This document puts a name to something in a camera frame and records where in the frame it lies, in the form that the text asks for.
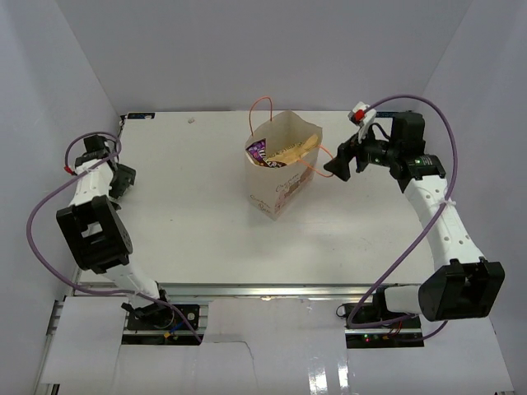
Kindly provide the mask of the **large brown chips bag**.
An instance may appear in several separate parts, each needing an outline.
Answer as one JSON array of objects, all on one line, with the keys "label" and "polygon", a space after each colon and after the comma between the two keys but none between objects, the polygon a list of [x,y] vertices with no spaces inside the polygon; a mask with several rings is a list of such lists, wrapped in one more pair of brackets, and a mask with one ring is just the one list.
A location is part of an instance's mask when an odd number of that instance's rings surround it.
[{"label": "large brown chips bag", "polygon": [[278,165],[292,165],[314,150],[319,145],[319,140],[319,136],[313,134],[303,142],[293,144],[272,154],[268,157],[268,162]]}]

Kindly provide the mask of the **cream paper bag orange handles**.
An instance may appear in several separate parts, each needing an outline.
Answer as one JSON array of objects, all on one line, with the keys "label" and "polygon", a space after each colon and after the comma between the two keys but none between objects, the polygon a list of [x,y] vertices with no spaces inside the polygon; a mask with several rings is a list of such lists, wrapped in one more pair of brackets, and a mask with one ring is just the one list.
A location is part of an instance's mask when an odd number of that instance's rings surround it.
[{"label": "cream paper bag orange handles", "polygon": [[269,106],[268,120],[255,127],[249,122],[250,135],[245,148],[253,142],[266,139],[267,157],[293,144],[317,134],[319,145],[292,165],[266,168],[256,165],[245,151],[245,180],[249,202],[269,218],[276,220],[292,200],[317,174],[324,178],[331,175],[318,165],[319,153],[329,154],[323,146],[322,127],[305,121],[300,115],[284,110],[279,114]]}]

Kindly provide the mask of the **brown chocolate bar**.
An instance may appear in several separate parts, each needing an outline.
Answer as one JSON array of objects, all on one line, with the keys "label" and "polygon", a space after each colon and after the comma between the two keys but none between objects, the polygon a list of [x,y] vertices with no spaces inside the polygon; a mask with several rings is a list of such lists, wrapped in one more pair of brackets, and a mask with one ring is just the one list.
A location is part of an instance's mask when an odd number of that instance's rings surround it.
[{"label": "brown chocolate bar", "polygon": [[270,160],[267,157],[266,148],[267,148],[267,144],[266,144],[266,139],[264,138],[264,139],[258,140],[250,144],[248,147],[245,148],[245,151],[248,154],[249,158],[256,165],[259,165],[261,167],[275,169],[275,168],[281,168],[281,167],[286,166],[286,164],[280,161]]}]

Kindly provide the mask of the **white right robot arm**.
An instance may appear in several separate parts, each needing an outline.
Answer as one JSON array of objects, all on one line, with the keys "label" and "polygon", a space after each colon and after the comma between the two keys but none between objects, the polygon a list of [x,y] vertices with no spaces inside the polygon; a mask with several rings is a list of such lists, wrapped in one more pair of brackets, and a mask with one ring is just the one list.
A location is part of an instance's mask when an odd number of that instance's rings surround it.
[{"label": "white right robot arm", "polygon": [[499,262],[485,258],[465,229],[450,199],[453,182],[437,156],[425,152],[425,121],[421,114],[397,113],[383,139],[375,137],[376,112],[362,105],[349,118],[359,127],[343,142],[325,170],[343,181],[351,177],[349,164],[357,171],[379,165],[399,185],[424,230],[434,273],[419,286],[378,286],[373,292],[373,321],[391,328],[402,314],[421,315],[431,322],[484,318],[505,280]]}]

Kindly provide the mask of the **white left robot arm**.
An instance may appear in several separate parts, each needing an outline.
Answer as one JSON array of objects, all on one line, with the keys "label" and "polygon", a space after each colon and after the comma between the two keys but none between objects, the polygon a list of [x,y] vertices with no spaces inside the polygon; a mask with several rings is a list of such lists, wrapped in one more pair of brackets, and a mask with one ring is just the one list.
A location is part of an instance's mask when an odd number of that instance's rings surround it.
[{"label": "white left robot arm", "polygon": [[66,171],[86,175],[77,181],[69,205],[57,211],[58,226],[80,269],[132,291],[123,308],[155,328],[166,328],[173,321],[174,308],[166,303],[158,282],[130,261],[133,243],[117,213],[118,200],[134,185],[136,170],[111,156],[116,145],[109,144],[109,138],[94,133],[82,140],[86,151]]}]

